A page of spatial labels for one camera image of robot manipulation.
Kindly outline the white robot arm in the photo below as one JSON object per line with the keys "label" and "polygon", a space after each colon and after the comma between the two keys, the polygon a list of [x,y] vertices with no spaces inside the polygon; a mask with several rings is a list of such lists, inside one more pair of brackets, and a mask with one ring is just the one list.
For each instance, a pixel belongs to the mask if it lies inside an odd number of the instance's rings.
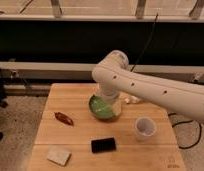
{"label": "white robot arm", "polygon": [[204,86],[137,74],[127,70],[128,57],[111,51],[92,70],[97,95],[114,103],[120,91],[204,124]]}

